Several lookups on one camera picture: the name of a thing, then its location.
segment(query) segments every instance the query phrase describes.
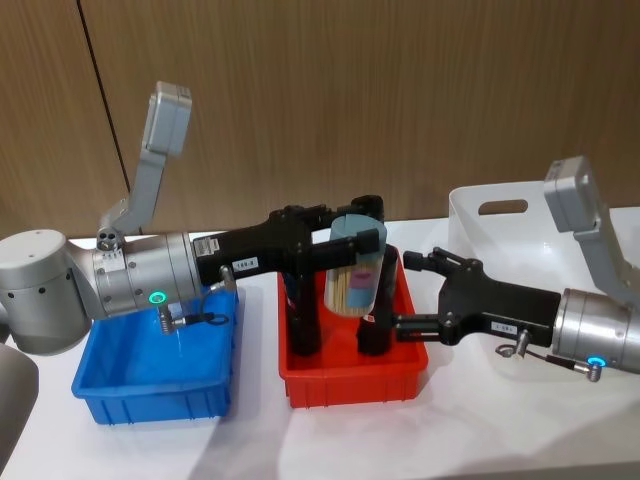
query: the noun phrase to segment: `metal cylinder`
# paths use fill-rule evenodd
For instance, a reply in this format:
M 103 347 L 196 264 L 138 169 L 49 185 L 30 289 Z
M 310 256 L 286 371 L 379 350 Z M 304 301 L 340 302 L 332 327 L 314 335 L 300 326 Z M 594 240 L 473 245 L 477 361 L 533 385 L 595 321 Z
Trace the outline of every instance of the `metal cylinder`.
M 18 348 L 59 353 L 87 333 L 90 320 L 66 264 L 66 238 L 32 230 L 0 242 L 0 301 Z
M 518 343 L 516 343 L 516 354 L 520 358 L 524 358 L 530 342 L 531 334 L 529 333 L 529 331 L 523 330 L 522 332 L 520 332 L 520 335 L 518 335 Z
M 96 250 L 94 270 L 109 316 L 185 302 L 200 294 L 187 234 L 143 238 L 113 252 Z
M 602 376 L 602 366 L 598 363 L 594 363 L 589 365 L 589 370 L 587 370 L 587 379 L 590 382 L 597 382 L 600 380 Z
M 640 318 L 605 295 L 567 289 L 552 351 L 573 360 L 640 373 Z

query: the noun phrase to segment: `cable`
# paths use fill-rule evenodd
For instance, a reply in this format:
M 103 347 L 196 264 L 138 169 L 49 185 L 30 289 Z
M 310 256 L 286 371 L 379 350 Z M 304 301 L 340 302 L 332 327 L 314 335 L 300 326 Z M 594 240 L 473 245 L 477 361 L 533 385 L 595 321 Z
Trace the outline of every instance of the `cable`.
M 229 317 L 227 317 L 225 314 L 223 313 L 213 313 L 211 315 L 207 315 L 204 311 L 204 307 L 207 303 L 207 299 L 209 298 L 209 296 L 214 293 L 213 290 L 207 290 L 207 293 L 205 293 L 202 296 L 202 300 L 200 300 L 200 321 L 201 322 L 206 322 L 209 325 L 213 325 L 213 326 L 220 326 L 220 325 L 224 325 L 225 323 L 229 323 Z M 216 321 L 216 318 L 222 318 L 222 320 L 220 321 Z
M 516 346 L 505 343 L 502 345 L 498 345 L 496 347 L 495 352 L 504 358 L 509 358 L 509 357 L 512 357 L 513 354 L 516 352 Z M 576 366 L 576 362 L 574 360 L 568 360 L 566 358 L 556 357 L 555 355 L 540 355 L 539 353 L 532 352 L 531 350 L 526 350 L 526 353 L 527 355 L 531 355 L 532 357 L 535 357 L 544 362 L 551 363 L 559 367 L 567 368 L 569 370 L 574 370 Z

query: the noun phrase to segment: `white label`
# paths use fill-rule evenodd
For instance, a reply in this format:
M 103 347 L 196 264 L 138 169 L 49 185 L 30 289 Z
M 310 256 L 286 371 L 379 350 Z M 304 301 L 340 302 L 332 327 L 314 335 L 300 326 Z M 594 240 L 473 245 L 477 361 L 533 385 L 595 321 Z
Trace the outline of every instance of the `white label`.
M 234 272 L 242 272 L 243 270 L 251 270 L 252 268 L 258 268 L 258 257 L 245 258 L 243 260 L 236 260 L 231 264 Z
M 509 335 L 518 335 L 518 328 L 506 323 L 491 322 L 491 330 L 496 332 L 508 333 Z
M 217 238 L 198 238 L 193 241 L 193 246 L 196 249 L 196 257 L 213 255 L 220 250 Z

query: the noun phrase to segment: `table surface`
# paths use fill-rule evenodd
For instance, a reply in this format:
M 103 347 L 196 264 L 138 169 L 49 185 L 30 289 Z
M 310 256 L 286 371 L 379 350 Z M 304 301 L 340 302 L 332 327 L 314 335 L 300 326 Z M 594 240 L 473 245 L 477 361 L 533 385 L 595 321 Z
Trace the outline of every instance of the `table surface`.
M 640 209 L 612 217 L 623 250 L 640 260 Z M 387 226 L 401 251 L 447 244 L 446 219 Z M 407 278 L 416 311 L 435 311 L 442 279 Z M 454 348 L 429 345 L 415 400 L 293 410 L 278 375 L 275 274 L 238 285 L 240 341 L 226 418 L 95 424 L 70 390 L 83 341 L 58 356 L 32 357 L 40 394 L 3 478 L 563 478 L 569 466 L 582 478 L 640 475 L 635 376 L 607 370 L 590 384 L 535 359 L 502 359 L 493 353 L 500 339 L 484 335 Z

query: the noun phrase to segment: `wood paneling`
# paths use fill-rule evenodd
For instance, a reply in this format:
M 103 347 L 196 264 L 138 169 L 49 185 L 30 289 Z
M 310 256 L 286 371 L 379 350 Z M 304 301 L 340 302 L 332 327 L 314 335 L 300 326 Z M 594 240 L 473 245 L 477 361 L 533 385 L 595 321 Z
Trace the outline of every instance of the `wood paneling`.
M 0 178 L 2 236 L 95 235 L 126 193 L 74 0 L 0 1 Z
M 246 225 L 371 192 L 447 214 L 460 185 L 579 153 L 640 203 L 636 0 L 82 0 L 130 178 L 157 79 L 191 88 L 152 229 Z

